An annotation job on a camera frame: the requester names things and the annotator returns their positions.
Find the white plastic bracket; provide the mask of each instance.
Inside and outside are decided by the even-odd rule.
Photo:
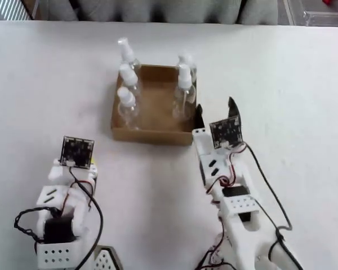
[[[83,237],[69,243],[38,244],[37,258],[39,269],[74,268],[84,258],[92,243],[89,243],[88,229]],[[83,266],[83,270],[92,270],[92,257]]]
[[[220,210],[224,215],[233,216],[248,212],[259,211],[260,207],[250,195],[223,197]]]

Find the plastic container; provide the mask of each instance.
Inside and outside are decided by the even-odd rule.
[[[185,64],[190,67],[190,75],[192,76],[192,83],[197,81],[197,65],[194,63],[193,56],[187,52],[183,52],[179,54],[179,62],[177,64],[177,68],[179,70],[179,66]]]
[[[129,64],[125,63],[120,65],[119,73],[123,79],[122,86],[128,88],[138,101],[141,97],[141,83],[134,70],[131,69]]]
[[[192,83],[190,67],[186,64],[179,65],[178,85],[174,92],[173,117],[181,121],[192,118],[193,111],[190,104],[195,103],[197,90]]]
[[[140,75],[141,63],[135,57],[134,51],[129,45],[127,38],[120,38],[118,44],[121,50],[122,63],[129,64],[130,68],[134,70],[137,76]]]
[[[135,100],[135,96],[126,87],[118,89],[118,96],[120,103],[118,105],[118,112],[129,129],[140,129],[139,123],[139,106]]]

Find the black cable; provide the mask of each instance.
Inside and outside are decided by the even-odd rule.
[[[22,227],[19,226],[19,221],[20,221],[20,218],[24,215],[24,214],[27,214],[27,213],[31,213],[31,212],[36,212],[36,211],[41,211],[41,210],[48,210],[50,211],[51,215],[53,218],[57,218],[61,215],[61,211],[56,208],[56,207],[47,207],[47,206],[43,206],[43,207],[36,207],[36,208],[31,208],[31,209],[27,209],[27,210],[24,210],[24,211],[21,211],[19,213],[19,215],[17,215],[17,217],[15,218],[15,221],[14,221],[14,228],[15,229],[18,229],[20,232],[28,235],[28,236],[31,236],[35,242],[37,243],[43,243],[44,240],[43,239],[40,239],[34,232],[32,229],[24,229]]]
[[[93,246],[91,247],[91,249],[89,250],[89,252],[82,259],[82,261],[79,263],[79,265],[75,268],[75,270],[79,270],[80,268],[82,268],[82,266],[85,264],[85,262],[89,259],[89,257],[91,256],[91,254],[94,252],[94,250],[95,250],[95,248],[97,246],[97,243],[99,242],[101,233],[103,231],[104,217],[103,217],[103,213],[101,212],[101,209],[100,209],[99,205],[97,204],[96,200],[94,199],[94,197],[89,193],[89,191],[85,188],[85,186],[83,184],[81,184],[79,182],[78,178],[76,178],[76,176],[73,174],[72,167],[69,167],[69,173],[74,177],[74,180],[75,180],[76,184],[79,186],[79,188],[82,191],[84,191],[85,194],[91,199],[92,203],[97,208],[97,211],[99,212],[99,216],[100,216],[100,227],[99,227],[99,232],[97,233],[96,240],[95,240]]]
[[[256,198],[254,198],[254,197],[252,197],[252,196],[251,196],[251,198],[252,198],[253,200],[255,200],[255,202],[257,203],[257,205],[259,205],[259,207],[260,207],[261,210],[264,212],[264,214],[269,218],[269,220],[270,220],[271,223],[273,224],[274,228],[277,229],[277,228],[278,228],[277,225],[274,223],[273,219],[270,217],[270,215],[268,214],[268,212],[265,211],[264,207],[257,201]]]
[[[206,258],[207,258],[207,256],[208,256],[208,254],[210,253],[210,252],[213,252],[211,249],[209,249],[206,253],[205,253],[205,255],[203,256],[203,258],[200,260],[200,262],[198,263],[198,265],[197,265],[197,267],[195,267],[195,270],[198,270],[198,269],[200,269],[200,267],[202,267],[203,266],[203,264],[204,264],[204,262],[205,262],[205,260],[206,260]]]
[[[276,242],[274,242],[274,243],[272,244],[272,246],[270,246],[270,249],[269,249],[269,252],[268,252],[268,259],[269,259],[270,261],[272,261],[272,252],[273,252],[273,249],[274,249],[274,247],[275,247],[275,245],[276,245],[277,243],[279,243],[278,240],[277,240]]]
[[[277,228],[275,229],[275,235],[276,235],[276,237],[277,237],[277,241],[278,241],[278,243],[280,244],[280,246],[282,247],[282,249],[283,249],[283,250],[287,253],[287,255],[291,258],[291,260],[293,261],[293,263],[297,266],[297,268],[298,268],[299,270],[303,270],[303,267],[300,265],[300,263],[297,261],[297,259],[294,257],[294,255],[289,251],[289,249],[287,248],[287,246],[284,244],[284,237],[283,237],[283,236],[281,235],[281,233],[280,233],[280,230],[283,230],[283,229],[284,229],[284,230],[287,230],[287,231],[291,231],[291,230],[293,229],[292,223],[291,223],[291,221],[289,220],[289,217],[288,217],[288,215],[287,215],[287,212],[285,211],[285,209],[284,209],[284,207],[283,207],[281,201],[279,200],[277,194],[274,192],[273,188],[271,187],[271,185],[269,184],[268,180],[266,179],[266,176],[265,176],[263,170],[261,169],[261,166],[260,166],[260,164],[259,164],[259,162],[258,162],[258,159],[257,159],[256,155],[254,154],[252,148],[250,147],[249,144],[246,143],[246,145],[247,145],[247,147],[248,147],[250,153],[252,154],[252,156],[253,156],[253,158],[254,158],[254,161],[255,161],[255,163],[256,163],[256,165],[257,165],[257,167],[258,167],[258,170],[259,170],[261,176],[263,177],[263,180],[265,181],[266,185],[269,187],[270,191],[272,192],[272,194],[273,194],[275,200],[277,201],[277,203],[278,203],[278,205],[279,205],[279,207],[280,207],[280,209],[281,209],[281,211],[282,211],[282,213],[283,213],[283,215],[284,215],[284,217],[285,217],[285,219],[286,219],[286,221],[287,221],[287,223],[288,223],[288,226],[279,226],[279,227],[277,227]]]

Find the perforated plastic part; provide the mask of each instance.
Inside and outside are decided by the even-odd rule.
[[[39,269],[75,267],[82,259],[82,240],[62,244],[38,245]]]
[[[110,253],[102,250],[94,261],[94,270],[119,270],[113,261]]]
[[[222,211],[225,214],[235,215],[260,210],[259,205],[250,195],[224,197],[222,200],[223,204],[225,205]]]

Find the wire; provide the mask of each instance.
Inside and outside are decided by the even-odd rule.
[[[270,246],[270,249],[269,249],[269,252],[268,252],[268,259],[269,259],[270,261],[272,261],[272,252],[273,252],[273,249],[274,249],[274,247],[275,247],[275,245],[276,245],[277,243],[279,243],[278,240],[275,241],[275,242],[273,243],[272,246]]]
[[[97,204],[94,197],[88,192],[88,190],[85,188],[85,186],[83,184],[81,184],[80,181],[78,180],[78,178],[76,178],[76,176],[73,174],[72,167],[69,167],[69,173],[73,176],[75,183],[78,184],[79,188],[81,188],[81,190],[84,191],[85,194],[88,195],[88,197],[91,199],[91,201],[93,202],[93,204],[97,208],[97,211],[99,212],[99,216],[100,216],[100,227],[99,227],[99,232],[97,233],[96,240],[95,240],[94,244],[92,245],[91,249],[89,250],[89,252],[82,259],[82,261],[79,263],[79,265],[75,268],[75,270],[79,270],[85,264],[85,262],[89,259],[91,254],[94,252],[94,250],[97,246],[97,243],[99,242],[101,233],[103,232],[104,217],[103,217],[103,213],[101,212],[100,206]]]
[[[250,196],[250,198],[252,198],[253,200],[255,200],[255,202],[257,203],[257,205],[259,205],[259,207],[261,208],[261,210],[264,212],[264,214],[269,218],[269,220],[271,221],[271,223],[273,224],[274,228],[277,229],[277,225],[274,223],[273,219],[270,217],[270,215],[267,213],[267,211],[265,211],[264,207],[257,201],[256,198]]]
[[[259,162],[258,162],[258,159],[257,159],[256,155],[254,154],[252,148],[250,147],[249,144],[246,143],[246,145],[247,145],[247,147],[248,147],[250,153],[252,154],[252,156],[253,156],[253,158],[254,158],[254,161],[255,161],[255,163],[256,163],[256,165],[257,165],[257,167],[258,167],[258,170],[259,170],[261,176],[263,177],[264,182],[266,183],[266,185],[269,187],[270,191],[272,192],[272,194],[273,194],[275,200],[277,201],[277,203],[278,203],[278,205],[279,205],[279,207],[280,207],[280,209],[281,209],[281,211],[282,211],[282,213],[283,213],[283,215],[284,215],[284,217],[285,217],[285,219],[286,219],[286,221],[287,221],[287,223],[288,223],[288,226],[279,226],[279,227],[277,227],[277,228],[275,229],[275,235],[276,235],[276,237],[277,237],[276,242],[278,242],[278,243],[280,244],[280,246],[282,247],[282,249],[283,249],[283,250],[287,253],[287,255],[291,258],[291,260],[293,261],[293,263],[295,264],[295,266],[297,266],[297,268],[298,268],[299,270],[303,270],[303,267],[300,265],[300,263],[297,261],[297,259],[294,257],[294,255],[289,251],[289,249],[288,249],[287,246],[285,245],[285,243],[284,243],[284,237],[283,237],[283,235],[281,235],[281,233],[280,233],[280,230],[283,230],[283,229],[284,229],[284,230],[287,230],[287,231],[291,231],[291,230],[293,229],[292,223],[291,223],[291,221],[289,220],[289,217],[288,217],[288,215],[287,215],[287,212],[285,211],[285,209],[284,209],[284,207],[283,207],[281,201],[279,200],[277,194],[274,192],[273,188],[271,187],[271,185],[269,184],[268,180],[266,179],[265,174],[264,174],[263,170],[261,169],[261,166],[260,166],[260,164],[259,164]],[[275,246],[275,243],[271,246],[272,249],[271,249],[270,251],[273,251],[274,246]]]
[[[232,156],[234,154],[240,154],[240,153],[244,152],[244,150],[247,148],[247,144],[245,142],[243,142],[242,144],[240,144],[237,148],[241,147],[242,145],[244,145],[243,149],[241,149],[240,151],[233,151],[233,152],[231,152],[229,154],[229,157],[228,157],[229,162],[230,162],[230,170],[232,171],[232,175],[233,175],[233,183],[232,183],[232,185],[234,185],[235,180],[237,179],[237,175],[235,174],[234,165],[233,165],[233,162],[232,162]]]
[[[91,196],[94,196],[94,187],[93,187],[93,185],[92,185],[89,181],[80,180],[79,182],[80,182],[80,183],[86,183],[86,184],[89,184],[89,185],[91,186]],[[70,185],[69,188],[73,187],[74,184],[76,184],[76,182],[73,182],[73,183]],[[68,200],[68,197],[69,197],[69,190],[68,190],[68,192],[66,193],[66,197],[65,197],[65,199],[64,199],[64,201],[63,201],[63,205],[62,205],[62,207],[61,207],[61,213],[62,213],[62,214],[63,214],[63,212],[64,212],[64,208],[65,208],[65,206],[66,206],[66,201]],[[88,203],[89,208],[91,208],[90,204],[91,204],[91,199],[89,199],[89,203]]]
[[[19,221],[20,221],[20,218],[24,215],[24,214],[27,214],[27,213],[31,213],[31,212],[37,212],[37,211],[41,211],[41,210],[48,210],[50,211],[51,215],[56,218],[56,217],[59,217],[61,215],[61,211],[56,208],[56,207],[47,207],[47,206],[44,206],[44,207],[36,207],[36,208],[32,208],[32,209],[27,209],[27,210],[24,210],[24,211],[21,211],[19,213],[19,215],[17,215],[17,217],[15,218],[15,221],[14,221],[14,228],[15,229],[18,229],[20,232],[28,235],[28,236],[31,236],[35,242],[37,243],[43,243],[44,240],[43,239],[40,239],[34,232],[32,229],[24,229],[22,227],[19,226]]]
[[[221,175],[221,176],[219,176],[218,178],[216,178],[215,180],[214,180],[214,182],[213,182],[213,184],[212,185],[210,185],[210,187],[207,189],[207,191],[206,191],[206,194],[209,194],[211,191],[212,191],[212,189],[213,189],[213,187],[214,187],[214,185],[215,185],[215,183],[217,182],[217,181],[220,181],[220,185],[221,186],[232,186],[234,183],[230,183],[230,180],[229,180],[229,178],[227,177],[227,176],[225,176],[225,175]]]
[[[209,256],[209,264],[213,264],[212,263],[213,254],[218,250],[218,248],[220,247],[220,245],[223,243],[223,240],[224,240],[225,230],[224,230],[223,220],[222,220],[221,217],[219,217],[219,221],[221,223],[221,239],[220,239],[219,243],[215,246],[215,248],[213,249],[212,253]]]
[[[247,143],[246,143],[246,145],[247,145],[247,147],[248,147],[250,153],[252,154],[252,156],[253,156],[253,158],[254,158],[254,161],[255,161],[255,163],[256,163],[256,165],[257,165],[257,167],[258,167],[258,170],[259,170],[261,176],[263,177],[264,182],[266,183],[266,185],[269,187],[270,191],[272,192],[272,194],[273,194],[275,200],[277,201],[277,203],[278,203],[278,205],[279,205],[281,211],[283,212],[283,215],[284,215],[284,217],[285,217],[285,219],[286,219],[286,221],[287,221],[287,223],[288,223],[288,227],[285,227],[285,226],[280,226],[280,227],[288,228],[289,231],[291,231],[291,230],[293,229],[293,227],[292,227],[291,221],[289,220],[289,217],[288,217],[288,215],[287,215],[287,212],[285,211],[285,209],[284,209],[284,207],[283,207],[281,201],[279,200],[279,198],[278,198],[277,194],[275,193],[275,191],[273,190],[272,186],[269,184],[268,180],[266,179],[266,176],[265,176],[263,170],[261,169],[261,166],[260,166],[260,164],[259,164],[259,162],[258,162],[258,159],[257,159],[256,155],[254,154],[254,152],[253,152],[253,150],[252,150],[252,147],[250,147],[250,145],[247,144]]]

